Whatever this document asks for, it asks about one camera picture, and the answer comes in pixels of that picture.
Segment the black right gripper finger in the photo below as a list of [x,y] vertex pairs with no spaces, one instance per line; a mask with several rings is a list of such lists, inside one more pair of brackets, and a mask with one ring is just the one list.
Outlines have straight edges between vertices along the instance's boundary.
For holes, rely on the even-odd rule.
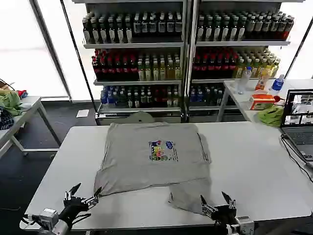
[[205,198],[202,195],[200,195],[200,199],[201,199],[202,212],[207,216],[212,216],[217,211],[217,209],[207,204]]
[[222,191],[222,195],[225,201],[227,202],[227,204],[229,205],[229,208],[236,209],[236,200],[232,200],[231,197],[223,191]]

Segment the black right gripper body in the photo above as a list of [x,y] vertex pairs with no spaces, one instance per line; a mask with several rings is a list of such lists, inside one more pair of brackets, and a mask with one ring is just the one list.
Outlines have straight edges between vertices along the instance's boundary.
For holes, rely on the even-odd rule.
[[221,224],[234,225],[237,224],[236,207],[230,207],[229,205],[216,206],[216,211],[213,211],[211,214],[211,219],[218,221]]

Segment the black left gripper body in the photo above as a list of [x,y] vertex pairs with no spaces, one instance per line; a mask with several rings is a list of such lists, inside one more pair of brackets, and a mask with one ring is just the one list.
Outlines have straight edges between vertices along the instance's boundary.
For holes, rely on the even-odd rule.
[[87,212],[89,207],[83,202],[84,198],[71,196],[71,199],[64,200],[64,209],[59,215],[59,219],[64,222],[73,222],[81,212]]

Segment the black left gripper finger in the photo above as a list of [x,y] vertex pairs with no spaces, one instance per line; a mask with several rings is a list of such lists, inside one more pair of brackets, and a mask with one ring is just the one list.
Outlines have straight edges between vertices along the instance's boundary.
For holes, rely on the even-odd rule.
[[78,183],[77,185],[73,186],[70,190],[65,192],[65,200],[70,200],[72,196],[77,192],[79,189],[81,183]]
[[87,199],[83,199],[82,203],[84,205],[87,205],[87,207],[89,209],[91,209],[92,207],[96,206],[96,204],[99,202],[99,194],[102,191],[102,187],[99,187],[96,192],[93,194],[92,197],[87,198]]

